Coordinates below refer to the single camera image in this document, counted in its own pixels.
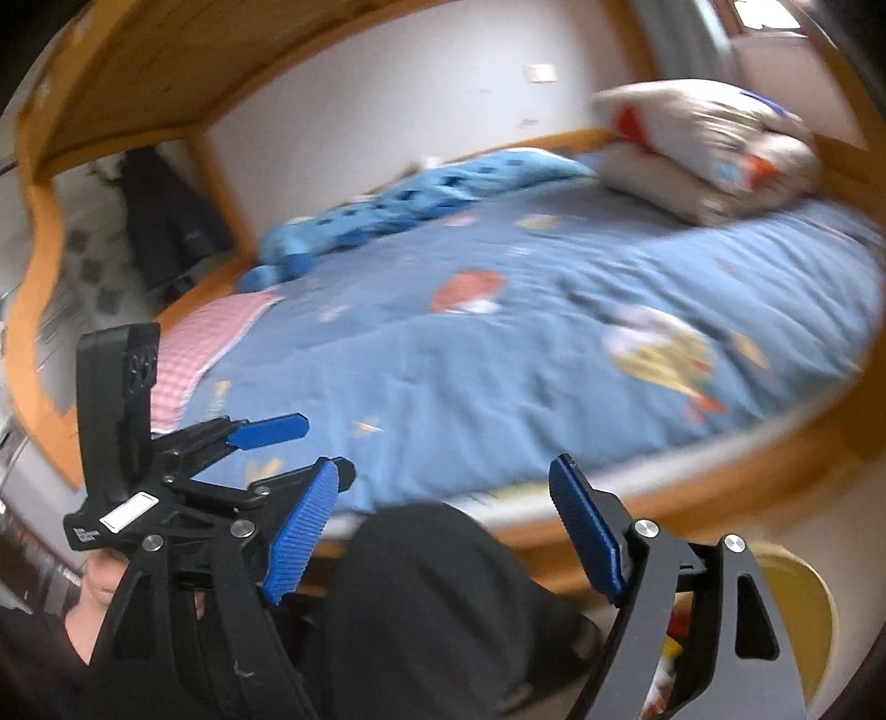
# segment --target blue ridged pad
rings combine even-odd
[[[337,499],[338,468],[327,462],[271,544],[268,574],[261,589],[275,605],[299,586]]]
[[[618,544],[591,502],[587,482],[558,458],[551,463],[548,488],[591,586],[616,604],[626,589]]]
[[[255,450],[278,442],[298,440],[311,429],[304,415],[283,415],[279,418],[253,422],[228,435],[228,445],[241,450]]]

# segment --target white sticker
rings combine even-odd
[[[146,492],[137,493],[120,507],[111,510],[101,519],[101,523],[111,532],[119,533],[127,525],[131,525],[151,510],[158,502],[159,500],[153,495],[148,495]]]

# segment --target wall outlet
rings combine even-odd
[[[556,82],[556,65],[539,63],[526,66],[526,77],[529,82]]]

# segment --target wooden bed frame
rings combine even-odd
[[[818,138],[823,191],[886,226],[886,128],[849,63],[795,1],[786,4],[842,88],[867,142],[866,149],[859,149]],[[256,239],[207,140],[208,129],[316,53],[451,0],[262,2],[266,12],[228,0],[94,0],[60,38],[19,118],[19,178],[31,217],[33,253],[8,318],[7,377],[23,427],[72,486],[83,482],[76,411],[56,409],[43,389],[36,357],[40,318],[58,281],[66,239],[52,178],[108,154],[185,141],[234,232],[238,255],[160,314],[166,331],[194,309],[230,293],[256,252]],[[636,80],[659,77],[629,4],[599,2]],[[585,151],[609,139],[604,130],[587,129],[521,145]],[[859,385],[827,415],[753,457],[651,492],[629,506],[635,515],[655,518],[684,536],[710,537],[810,490],[836,487],[850,469],[884,447],[886,340],[881,333]],[[497,535],[550,589],[570,593],[587,587],[559,520]],[[323,591],[343,550],[340,543],[321,543],[306,587]]]

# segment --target black sleeve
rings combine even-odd
[[[0,608],[0,716],[74,720],[88,667],[55,615]]]

